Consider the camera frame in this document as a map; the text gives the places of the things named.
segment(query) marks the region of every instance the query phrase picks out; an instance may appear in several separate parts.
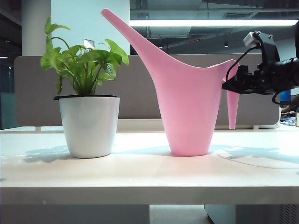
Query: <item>watering can spout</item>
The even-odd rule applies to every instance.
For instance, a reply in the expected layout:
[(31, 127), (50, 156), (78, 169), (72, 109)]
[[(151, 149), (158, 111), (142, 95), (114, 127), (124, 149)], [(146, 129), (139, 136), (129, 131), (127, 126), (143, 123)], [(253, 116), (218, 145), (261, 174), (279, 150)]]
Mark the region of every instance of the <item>watering can spout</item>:
[(156, 47), (154, 44), (145, 39), (137, 31), (131, 28), (127, 23), (125, 23), (121, 18), (111, 12), (109, 9), (104, 8), (101, 11), (102, 16), (104, 16), (133, 46), (136, 50), (143, 63), (149, 70), (149, 73), (154, 79), (156, 72), (151, 72), (153, 67), (157, 67), (160, 64), (173, 63), (173, 60), (177, 61), (173, 57), (166, 54), (164, 51)]

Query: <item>floor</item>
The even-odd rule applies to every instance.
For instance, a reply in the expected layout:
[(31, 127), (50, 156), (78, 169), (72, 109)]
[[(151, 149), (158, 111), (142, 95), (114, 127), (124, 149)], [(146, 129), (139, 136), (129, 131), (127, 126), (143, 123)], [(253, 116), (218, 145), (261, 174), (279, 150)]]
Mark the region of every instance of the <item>floor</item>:
[(150, 224), (211, 224), (203, 205), (150, 205)]

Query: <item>black cable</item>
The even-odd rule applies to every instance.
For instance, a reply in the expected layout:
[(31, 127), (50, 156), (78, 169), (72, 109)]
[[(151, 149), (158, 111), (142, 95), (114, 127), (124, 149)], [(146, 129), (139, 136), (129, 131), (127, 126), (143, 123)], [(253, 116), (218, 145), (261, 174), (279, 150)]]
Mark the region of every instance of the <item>black cable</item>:
[(276, 92), (275, 94), (274, 94), (274, 96), (272, 97), (272, 102), (273, 103), (275, 103), (275, 104), (278, 104), (278, 105), (289, 105), (290, 103), (280, 103), (280, 102), (277, 102), (276, 101), (276, 96), (279, 94), (279, 92)]
[(229, 75), (229, 72), (232, 70), (232, 68), (233, 68), (236, 64), (238, 64), (238, 62), (239, 62), (245, 55), (247, 55), (248, 52), (250, 52), (250, 51), (252, 51), (252, 50), (254, 50), (254, 49), (258, 49), (258, 48), (260, 48), (259, 45), (256, 45), (256, 46), (254, 46), (254, 47), (252, 47), (252, 48), (249, 48), (244, 54), (241, 55), (241, 57), (238, 58), (238, 60), (236, 60), (235, 63), (233, 63), (233, 65), (228, 69), (228, 71), (227, 71), (227, 73), (226, 73), (226, 76), (225, 76), (225, 82), (228, 81), (228, 75)]

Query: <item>black pot rim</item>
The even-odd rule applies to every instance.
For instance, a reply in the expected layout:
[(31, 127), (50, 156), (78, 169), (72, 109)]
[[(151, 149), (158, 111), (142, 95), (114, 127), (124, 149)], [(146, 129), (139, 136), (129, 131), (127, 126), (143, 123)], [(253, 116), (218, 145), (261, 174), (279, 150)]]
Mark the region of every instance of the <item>black pot rim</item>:
[(88, 94), (78, 94), (78, 95), (66, 95), (66, 96), (55, 96), (53, 100), (59, 100), (63, 98), (75, 98), (75, 97), (117, 97), (114, 95), (88, 95)]

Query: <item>ceiling pipe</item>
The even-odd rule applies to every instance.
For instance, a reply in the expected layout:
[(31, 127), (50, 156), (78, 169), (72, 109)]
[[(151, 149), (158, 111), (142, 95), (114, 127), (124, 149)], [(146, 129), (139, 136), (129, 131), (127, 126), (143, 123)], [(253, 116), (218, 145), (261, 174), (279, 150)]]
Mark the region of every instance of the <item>ceiling pipe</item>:
[(299, 12), (299, 8), (198, 8), (198, 9), (130, 9), (131, 13), (197, 13), (197, 12)]

